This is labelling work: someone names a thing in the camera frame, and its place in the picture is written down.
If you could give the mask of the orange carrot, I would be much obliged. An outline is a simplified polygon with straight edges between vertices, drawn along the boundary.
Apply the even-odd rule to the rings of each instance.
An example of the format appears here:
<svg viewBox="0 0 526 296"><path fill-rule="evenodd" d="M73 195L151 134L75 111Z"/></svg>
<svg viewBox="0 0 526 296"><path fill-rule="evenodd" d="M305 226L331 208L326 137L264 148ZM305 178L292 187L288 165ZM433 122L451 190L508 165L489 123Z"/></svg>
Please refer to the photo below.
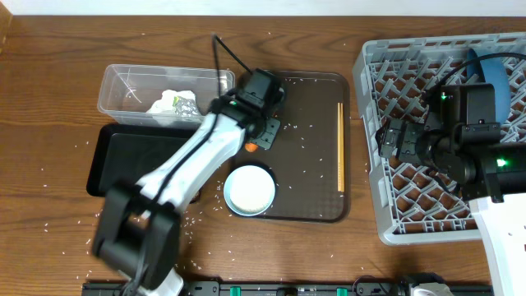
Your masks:
<svg viewBox="0 0 526 296"><path fill-rule="evenodd" d="M252 153L255 152L258 149L258 145L254 143L247 143L245 145L245 150Z"/></svg>

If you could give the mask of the dark blue plate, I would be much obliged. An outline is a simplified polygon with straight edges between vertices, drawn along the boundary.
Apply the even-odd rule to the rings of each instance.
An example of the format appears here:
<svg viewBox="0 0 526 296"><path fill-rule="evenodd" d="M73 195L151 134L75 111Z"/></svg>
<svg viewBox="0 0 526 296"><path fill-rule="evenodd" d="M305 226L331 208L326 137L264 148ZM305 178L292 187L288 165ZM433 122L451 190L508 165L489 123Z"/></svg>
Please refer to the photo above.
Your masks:
<svg viewBox="0 0 526 296"><path fill-rule="evenodd" d="M502 58L488 58L467 66L468 79L477 75L480 82L492 84L495 90L496 121L504 124L510 114L510 85Z"/></svg>

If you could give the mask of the light blue rice bowl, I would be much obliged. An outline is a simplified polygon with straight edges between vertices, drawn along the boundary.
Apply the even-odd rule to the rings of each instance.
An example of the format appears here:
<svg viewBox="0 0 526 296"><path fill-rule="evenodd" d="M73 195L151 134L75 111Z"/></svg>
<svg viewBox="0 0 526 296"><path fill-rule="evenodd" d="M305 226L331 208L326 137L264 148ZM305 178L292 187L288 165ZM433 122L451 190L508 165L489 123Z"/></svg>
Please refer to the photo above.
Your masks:
<svg viewBox="0 0 526 296"><path fill-rule="evenodd" d="M228 208L240 216L263 214L275 198L275 181L262 167L244 165L235 169L224 184Z"/></svg>

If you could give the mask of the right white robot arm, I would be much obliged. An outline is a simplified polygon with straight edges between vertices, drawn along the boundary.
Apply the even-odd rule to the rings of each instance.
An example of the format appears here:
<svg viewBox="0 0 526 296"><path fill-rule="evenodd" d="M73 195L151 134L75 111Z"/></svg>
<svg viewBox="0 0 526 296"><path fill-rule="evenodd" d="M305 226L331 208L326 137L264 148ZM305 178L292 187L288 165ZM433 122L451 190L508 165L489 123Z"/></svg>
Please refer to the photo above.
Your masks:
<svg viewBox="0 0 526 296"><path fill-rule="evenodd" d="M456 182L482 236L496 295L525 293L525 145L502 143L499 123L431 129L391 119L375 135L379 154Z"/></svg>

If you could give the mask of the white napkin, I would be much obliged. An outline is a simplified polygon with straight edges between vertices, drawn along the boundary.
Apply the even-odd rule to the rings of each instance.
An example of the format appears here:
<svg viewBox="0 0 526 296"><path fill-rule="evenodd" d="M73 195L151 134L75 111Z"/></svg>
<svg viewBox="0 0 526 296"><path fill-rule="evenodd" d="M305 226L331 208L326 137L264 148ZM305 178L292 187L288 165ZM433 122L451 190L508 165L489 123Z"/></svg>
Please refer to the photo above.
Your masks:
<svg viewBox="0 0 526 296"><path fill-rule="evenodd" d="M161 126L167 127L178 122L187 122L198 117L179 117L173 111L173 100L176 96L196 99L196 95L190 90L165 90L162 97L156 100L146 111Z"/></svg>

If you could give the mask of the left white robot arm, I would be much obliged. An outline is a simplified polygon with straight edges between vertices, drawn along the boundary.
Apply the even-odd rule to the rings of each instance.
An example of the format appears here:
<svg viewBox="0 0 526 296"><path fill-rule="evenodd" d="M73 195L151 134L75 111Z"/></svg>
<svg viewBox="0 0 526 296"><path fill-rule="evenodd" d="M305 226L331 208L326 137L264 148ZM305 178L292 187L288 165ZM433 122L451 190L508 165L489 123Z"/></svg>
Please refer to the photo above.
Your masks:
<svg viewBox="0 0 526 296"><path fill-rule="evenodd" d="M193 136L168 160L135 183L106 192L93 254L128 281L119 295L177 295L174 265L182 213L215 170L252 140L271 148L280 121L215 99Z"/></svg>

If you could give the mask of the wooden chopstick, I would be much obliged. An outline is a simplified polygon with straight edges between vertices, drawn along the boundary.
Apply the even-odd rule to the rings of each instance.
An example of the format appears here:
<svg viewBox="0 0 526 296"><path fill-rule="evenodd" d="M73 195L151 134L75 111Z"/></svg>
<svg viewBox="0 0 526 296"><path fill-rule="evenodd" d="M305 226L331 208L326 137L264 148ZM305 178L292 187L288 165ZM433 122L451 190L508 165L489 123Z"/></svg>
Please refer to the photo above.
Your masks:
<svg viewBox="0 0 526 296"><path fill-rule="evenodd" d="M341 132L341 140L342 140L342 145L341 145L341 148L342 148L342 152L341 152L341 156L342 156L342 172L344 173L344 106L343 104L341 103L341 111L342 111L342 115L341 115L341 123L342 123L342 132Z"/></svg>
<svg viewBox="0 0 526 296"><path fill-rule="evenodd" d="M338 165L338 191L339 192L343 192L344 191L344 184L343 184L343 180L342 180L342 176L343 176L343 172L342 172L342 156L341 156L341 152L342 152L342 148L341 148L341 145L342 145L342 140L341 140L341 132L342 132L342 123L341 123L341 115L342 115L342 111L341 111L341 103L337 103L337 165Z"/></svg>

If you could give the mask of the foil snack wrapper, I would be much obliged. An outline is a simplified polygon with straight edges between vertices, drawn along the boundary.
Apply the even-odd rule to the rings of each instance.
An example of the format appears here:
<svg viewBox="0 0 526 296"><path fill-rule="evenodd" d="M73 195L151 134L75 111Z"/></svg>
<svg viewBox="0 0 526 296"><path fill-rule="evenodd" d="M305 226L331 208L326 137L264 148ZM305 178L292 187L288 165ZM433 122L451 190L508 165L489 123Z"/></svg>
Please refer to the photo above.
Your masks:
<svg viewBox="0 0 526 296"><path fill-rule="evenodd" d="M179 117L198 117L201 113L193 98L176 96L173 100L173 111Z"/></svg>

